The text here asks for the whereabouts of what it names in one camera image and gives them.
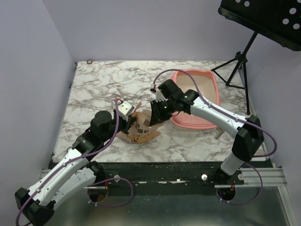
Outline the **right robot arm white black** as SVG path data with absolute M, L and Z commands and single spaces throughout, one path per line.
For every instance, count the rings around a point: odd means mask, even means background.
M 254 115 L 246 118 L 232 113 L 192 89 L 183 92 L 171 79 L 158 87 L 153 85 L 151 91 L 156 98 L 150 103 L 150 126 L 169 120 L 175 112 L 184 112 L 205 119 L 234 138 L 231 153 L 216 173 L 217 181 L 223 185 L 233 180 L 233 174 L 255 156 L 264 141 L 260 120 Z

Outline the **black music stand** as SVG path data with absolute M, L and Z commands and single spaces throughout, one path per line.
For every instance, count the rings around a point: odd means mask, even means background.
M 218 13 L 250 30 L 253 34 L 242 52 L 228 62 L 212 69 L 216 75 L 218 69 L 236 62 L 228 79 L 222 79 L 227 87 L 237 71 L 243 73 L 241 89 L 246 95 L 246 113 L 250 114 L 249 92 L 247 82 L 246 55 L 257 35 L 262 35 L 284 48 L 299 52 L 301 50 L 301 2 L 299 0 L 223 0 Z

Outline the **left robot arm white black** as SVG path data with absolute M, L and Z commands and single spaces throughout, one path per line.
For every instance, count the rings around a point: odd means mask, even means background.
M 110 146 L 119 132 L 128 133 L 136 117 L 114 110 L 99 111 L 90 126 L 81 134 L 67 154 L 51 171 L 29 188 L 19 188 L 15 200 L 21 215 L 33 226 L 45 225 L 54 212 L 75 193 L 86 186 L 108 183 L 104 170 L 94 156 Z

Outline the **orange cat litter bag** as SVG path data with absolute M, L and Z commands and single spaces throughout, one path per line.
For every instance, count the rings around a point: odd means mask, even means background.
M 164 123 L 159 123 L 154 126 L 150 126 L 149 122 L 151 119 L 151 111 L 149 109 L 138 111 L 142 105 L 140 101 L 134 111 L 132 116 L 136 117 L 136 121 L 133 123 L 131 128 L 128 130 L 127 134 L 119 132 L 117 137 L 130 144 L 141 144 L 147 143 L 161 134 L 158 129 L 164 125 Z

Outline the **black table front rail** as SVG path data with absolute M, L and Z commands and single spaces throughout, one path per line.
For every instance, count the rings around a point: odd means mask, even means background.
M 99 162 L 82 168 L 58 188 L 55 197 L 87 187 L 92 194 L 107 196 L 214 195 L 217 187 L 243 185 L 237 170 L 227 176 L 220 162 Z

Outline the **pink litter box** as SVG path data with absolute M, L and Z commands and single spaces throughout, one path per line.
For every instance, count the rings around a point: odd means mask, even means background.
M 185 71 L 193 77 L 203 97 L 216 105 L 220 105 L 219 89 L 212 71 L 198 69 L 186 69 Z M 170 79 L 172 79 L 183 92 L 189 89 L 196 90 L 190 77 L 182 72 L 175 72 L 170 76 Z M 181 130 L 208 130 L 216 128 L 216 125 L 203 118 L 183 112 L 173 116 L 170 121 L 176 128 Z

